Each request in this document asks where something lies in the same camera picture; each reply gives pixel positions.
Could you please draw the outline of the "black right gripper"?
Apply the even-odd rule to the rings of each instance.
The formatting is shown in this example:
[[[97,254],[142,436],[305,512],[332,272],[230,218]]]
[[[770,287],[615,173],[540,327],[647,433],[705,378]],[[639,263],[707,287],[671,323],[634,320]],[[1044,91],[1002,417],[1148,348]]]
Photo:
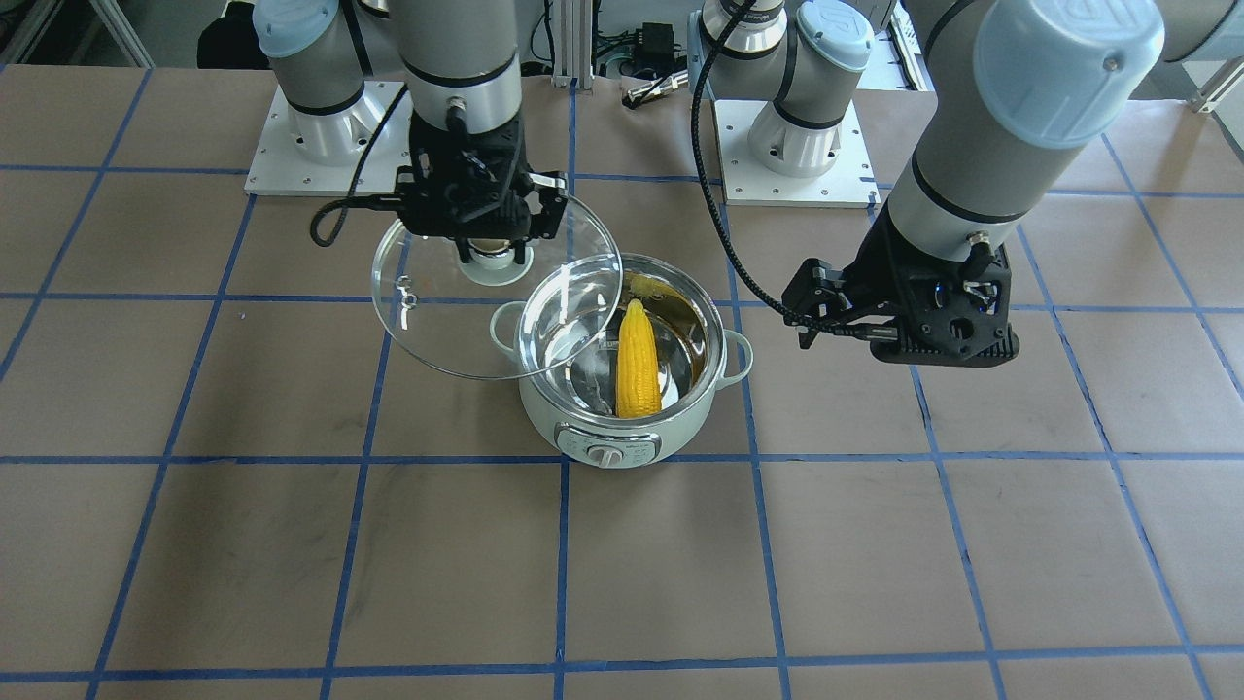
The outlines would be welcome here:
[[[470,133],[464,114],[440,126],[414,114],[411,164],[397,168],[396,213],[412,234],[518,242],[554,239],[569,204],[569,173],[529,172],[522,114],[495,129]],[[537,211],[527,205],[534,191]]]

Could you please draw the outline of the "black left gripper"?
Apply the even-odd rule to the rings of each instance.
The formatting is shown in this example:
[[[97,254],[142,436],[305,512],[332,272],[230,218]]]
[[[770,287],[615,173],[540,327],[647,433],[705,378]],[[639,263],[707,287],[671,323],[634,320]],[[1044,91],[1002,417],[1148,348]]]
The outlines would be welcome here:
[[[805,259],[782,288],[782,323],[800,349],[821,336],[871,342],[881,362],[994,368],[1016,359],[1009,320],[1013,267],[1004,247],[972,244],[962,259],[937,259],[901,234],[887,209],[875,218],[851,274]],[[870,313],[889,325],[856,323]]]

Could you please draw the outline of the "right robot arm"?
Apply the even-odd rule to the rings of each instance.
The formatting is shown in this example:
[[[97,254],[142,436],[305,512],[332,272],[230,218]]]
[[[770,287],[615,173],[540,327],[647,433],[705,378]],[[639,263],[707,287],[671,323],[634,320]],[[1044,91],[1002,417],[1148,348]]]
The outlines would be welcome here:
[[[407,164],[391,193],[341,199],[311,219],[313,242],[328,213],[396,213],[418,235],[469,249],[475,240],[522,252],[564,221],[564,174],[526,159],[518,25],[510,1],[391,1],[388,31],[411,101]],[[294,109],[294,138],[313,160],[364,165],[386,116],[367,106],[360,44],[338,1],[258,1],[258,46]]]

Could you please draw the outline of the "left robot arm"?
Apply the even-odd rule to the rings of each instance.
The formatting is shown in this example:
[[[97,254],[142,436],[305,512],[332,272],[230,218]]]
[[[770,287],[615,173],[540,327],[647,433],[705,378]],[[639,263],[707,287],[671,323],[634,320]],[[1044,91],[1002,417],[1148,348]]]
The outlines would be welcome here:
[[[860,251],[806,259],[774,298],[801,349],[868,341],[880,362],[991,368],[1020,353],[1005,240],[1158,63],[1242,55],[1239,1],[911,1],[937,106]],[[690,34],[702,99],[760,99],[749,148],[782,177],[829,172],[875,31],[845,1],[707,1]]]

